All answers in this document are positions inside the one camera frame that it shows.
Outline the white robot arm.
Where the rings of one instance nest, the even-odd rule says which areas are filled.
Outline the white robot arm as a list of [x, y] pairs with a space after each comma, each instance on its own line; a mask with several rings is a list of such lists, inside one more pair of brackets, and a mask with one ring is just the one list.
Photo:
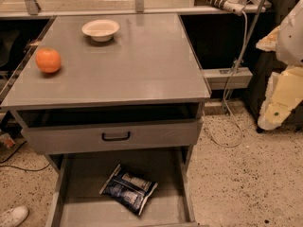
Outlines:
[[268, 79], [265, 100], [259, 111], [258, 126], [266, 131], [279, 127], [303, 100], [302, 11], [293, 9], [282, 23], [259, 40], [256, 48], [274, 51], [287, 67]]

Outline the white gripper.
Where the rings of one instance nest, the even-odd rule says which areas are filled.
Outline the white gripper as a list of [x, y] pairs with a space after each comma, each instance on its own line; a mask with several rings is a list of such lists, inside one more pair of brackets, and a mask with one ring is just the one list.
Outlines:
[[268, 79], [265, 100], [259, 111], [258, 126], [266, 131], [279, 127], [303, 100], [303, 68], [288, 66]]

